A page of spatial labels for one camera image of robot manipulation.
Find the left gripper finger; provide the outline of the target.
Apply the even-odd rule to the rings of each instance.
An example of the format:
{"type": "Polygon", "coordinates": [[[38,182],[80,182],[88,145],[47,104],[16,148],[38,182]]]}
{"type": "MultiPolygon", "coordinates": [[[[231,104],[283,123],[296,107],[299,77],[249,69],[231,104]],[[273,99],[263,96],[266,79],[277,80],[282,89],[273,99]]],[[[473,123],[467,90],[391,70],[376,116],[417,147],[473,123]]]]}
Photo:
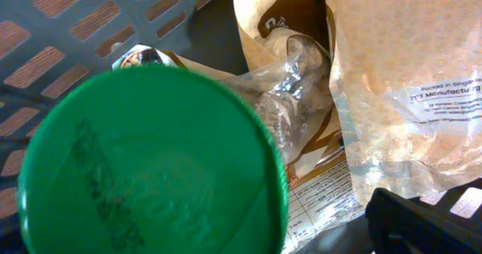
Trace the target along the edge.
{"type": "Polygon", "coordinates": [[[480,213],[466,219],[450,212],[455,196],[424,205],[387,189],[374,191],[365,210],[376,254],[480,253],[480,213]]]}

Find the beige paper bag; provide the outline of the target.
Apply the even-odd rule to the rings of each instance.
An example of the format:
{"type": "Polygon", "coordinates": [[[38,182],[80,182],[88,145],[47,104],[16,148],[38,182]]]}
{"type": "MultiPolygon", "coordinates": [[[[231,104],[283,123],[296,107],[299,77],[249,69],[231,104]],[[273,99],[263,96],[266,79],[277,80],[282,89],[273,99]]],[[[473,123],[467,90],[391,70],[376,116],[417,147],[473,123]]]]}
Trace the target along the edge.
{"type": "Polygon", "coordinates": [[[481,175],[481,0],[326,0],[330,90],[356,199],[481,175]]]}

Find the green round lid jar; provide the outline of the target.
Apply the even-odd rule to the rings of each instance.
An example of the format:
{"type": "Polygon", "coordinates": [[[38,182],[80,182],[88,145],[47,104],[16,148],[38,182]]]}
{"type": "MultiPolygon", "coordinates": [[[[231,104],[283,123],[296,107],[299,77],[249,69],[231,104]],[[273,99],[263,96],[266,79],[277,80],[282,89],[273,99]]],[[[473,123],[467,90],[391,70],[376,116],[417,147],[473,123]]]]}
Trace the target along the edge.
{"type": "Polygon", "coordinates": [[[260,117],[187,69],[104,72],[40,123],[18,179],[30,253],[279,253],[288,187],[260,117]]]}

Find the clear brown snack bag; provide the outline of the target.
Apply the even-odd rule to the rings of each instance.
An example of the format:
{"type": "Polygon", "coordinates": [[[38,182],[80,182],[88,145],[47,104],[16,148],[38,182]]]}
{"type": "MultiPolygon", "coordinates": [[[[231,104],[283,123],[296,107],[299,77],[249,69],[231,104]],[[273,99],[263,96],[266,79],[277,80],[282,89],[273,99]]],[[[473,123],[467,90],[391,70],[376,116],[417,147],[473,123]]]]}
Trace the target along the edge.
{"type": "Polygon", "coordinates": [[[264,120],[290,187],[285,253],[368,253],[364,207],[355,199],[331,69],[325,0],[233,0],[248,71],[235,76],[138,44],[115,68],[158,62],[233,88],[264,120]]]}

